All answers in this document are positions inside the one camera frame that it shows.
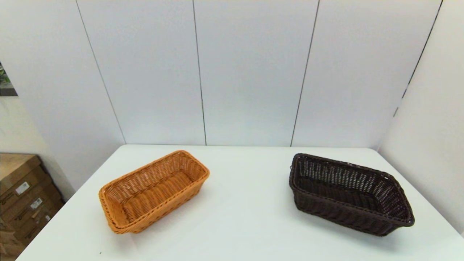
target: wicker basket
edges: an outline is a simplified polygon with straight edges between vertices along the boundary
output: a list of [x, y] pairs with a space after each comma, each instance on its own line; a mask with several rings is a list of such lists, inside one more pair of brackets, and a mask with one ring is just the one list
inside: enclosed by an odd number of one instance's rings
[[191, 199], [209, 170], [178, 150], [104, 185], [98, 196], [111, 229], [140, 233]]
[[361, 232], [386, 236], [414, 224], [400, 184], [379, 170], [300, 153], [290, 187], [299, 210]]

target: white label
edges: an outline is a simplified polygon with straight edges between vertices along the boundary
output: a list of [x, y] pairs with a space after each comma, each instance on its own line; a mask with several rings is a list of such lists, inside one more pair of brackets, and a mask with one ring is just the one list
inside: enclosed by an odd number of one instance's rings
[[31, 208], [32, 209], [36, 209], [38, 206], [40, 206], [40, 204], [42, 204], [42, 199], [41, 198], [37, 198], [32, 204], [31, 204]]
[[28, 188], [29, 188], [29, 183], [27, 182], [24, 182], [23, 184], [21, 184], [19, 187], [16, 188], [16, 193], [18, 193], [18, 195], [21, 195], [24, 191], [26, 191]]

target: white wall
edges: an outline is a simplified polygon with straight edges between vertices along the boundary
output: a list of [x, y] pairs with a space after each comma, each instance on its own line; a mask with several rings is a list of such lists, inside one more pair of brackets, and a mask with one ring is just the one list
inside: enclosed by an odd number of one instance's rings
[[321, 0], [292, 146], [377, 149], [440, 0]]
[[192, 2], [77, 2], [126, 142], [204, 145]]
[[380, 154], [464, 235], [463, 10], [443, 1]]
[[290, 146], [317, 0], [196, 0], [208, 145]]
[[19, 97], [0, 97], [0, 152], [39, 155], [64, 199], [74, 194]]
[[125, 144], [75, 1], [3, 0], [0, 59], [73, 188]]

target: stacked cardboard boxes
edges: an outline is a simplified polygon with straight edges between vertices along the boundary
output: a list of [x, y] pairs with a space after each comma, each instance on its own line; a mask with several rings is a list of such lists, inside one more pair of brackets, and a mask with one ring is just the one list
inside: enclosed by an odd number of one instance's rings
[[0, 253], [21, 254], [62, 206], [36, 155], [0, 153]]

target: white tabletop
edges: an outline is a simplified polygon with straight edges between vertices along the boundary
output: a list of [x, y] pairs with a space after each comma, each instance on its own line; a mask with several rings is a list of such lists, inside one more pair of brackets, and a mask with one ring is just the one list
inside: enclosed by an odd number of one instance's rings
[[[174, 150], [211, 171], [200, 193], [140, 234], [114, 234], [98, 200], [109, 181]], [[290, 165], [303, 152], [393, 175], [416, 223], [386, 237], [296, 209]], [[27, 247], [32, 260], [464, 260], [464, 239], [371, 149], [125, 145], [76, 192]]]

